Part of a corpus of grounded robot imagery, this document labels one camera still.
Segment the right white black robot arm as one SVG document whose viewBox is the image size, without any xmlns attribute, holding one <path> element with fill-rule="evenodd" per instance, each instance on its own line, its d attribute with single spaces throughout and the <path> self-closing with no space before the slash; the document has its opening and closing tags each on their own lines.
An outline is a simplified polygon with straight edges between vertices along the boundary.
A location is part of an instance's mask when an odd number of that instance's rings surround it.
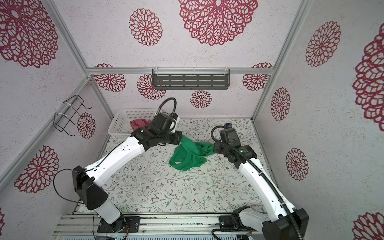
<svg viewBox="0 0 384 240">
<path fill-rule="evenodd" d="M 257 154 L 242 145 L 232 124 L 211 131 L 214 152 L 223 155 L 248 180 L 265 208 L 264 212 L 243 206 L 230 216 L 221 216 L 221 231 L 256 231 L 266 240 L 302 240 L 309 223 L 304 209 L 297 209 L 278 189 L 264 170 Z"/>
</svg>

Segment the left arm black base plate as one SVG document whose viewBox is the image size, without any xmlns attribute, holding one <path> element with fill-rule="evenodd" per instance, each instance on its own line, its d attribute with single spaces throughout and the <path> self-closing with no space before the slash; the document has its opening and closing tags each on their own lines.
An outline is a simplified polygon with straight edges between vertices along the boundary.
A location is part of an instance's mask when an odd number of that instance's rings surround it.
<svg viewBox="0 0 384 240">
<path fill-rule="evenodd" d="M 101 218 L 97 233 L 137 233 L 139 230 L 141 217 L 127 217 L 121 215 L 116 221 L 109 224 Z"/>
</svg>

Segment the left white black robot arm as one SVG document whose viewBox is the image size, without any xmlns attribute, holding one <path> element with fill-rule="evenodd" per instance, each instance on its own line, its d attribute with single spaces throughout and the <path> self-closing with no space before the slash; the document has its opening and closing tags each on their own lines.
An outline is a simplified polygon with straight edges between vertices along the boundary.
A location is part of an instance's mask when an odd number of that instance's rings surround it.
<svg viewBox="0 0 384 240">
<path fill-rule="evenodd" d="M 158 145 L 179 145 L 182 133 L 176 130 L 177 114 L 157 113 L 149 125 L 140 127 L 109 154 L 95 163 L 72 170 L 74 190 L 86 205 L 109 225 L 122 226 L 124 217 L 103 189 L 106 181 L 135 157 Z"/>
</svg>

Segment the green tank top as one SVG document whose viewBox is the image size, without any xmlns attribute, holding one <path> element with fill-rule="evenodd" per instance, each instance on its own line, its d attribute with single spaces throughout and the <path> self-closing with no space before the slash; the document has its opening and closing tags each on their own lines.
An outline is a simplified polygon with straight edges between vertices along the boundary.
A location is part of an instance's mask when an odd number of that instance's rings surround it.
<svg viewBox="0 0 384 240">
<path fill-rule="evenodd" d="M 175 148 L 169 164 L 176 170 L 188 171 L 199 168 L 207 162 L 207 157 L 214 154 L 214 145 L 209 142 L 194 142 L 183 136 L 180 145 Z"/>
</svg>

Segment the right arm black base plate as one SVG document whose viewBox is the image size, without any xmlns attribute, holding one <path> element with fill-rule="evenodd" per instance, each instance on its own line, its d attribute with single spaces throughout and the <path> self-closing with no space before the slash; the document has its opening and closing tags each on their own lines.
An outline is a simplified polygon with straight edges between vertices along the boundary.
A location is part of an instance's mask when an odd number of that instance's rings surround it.
<svg viewBox="0 0 384 240">
<path fill-rule="evenodd" d="M 255 211 L 249 206 L 234 210 L 230 215 L 219 216 L 220 229 L 256 231 L 262 227 L 266 215 Z"/>
</svg>

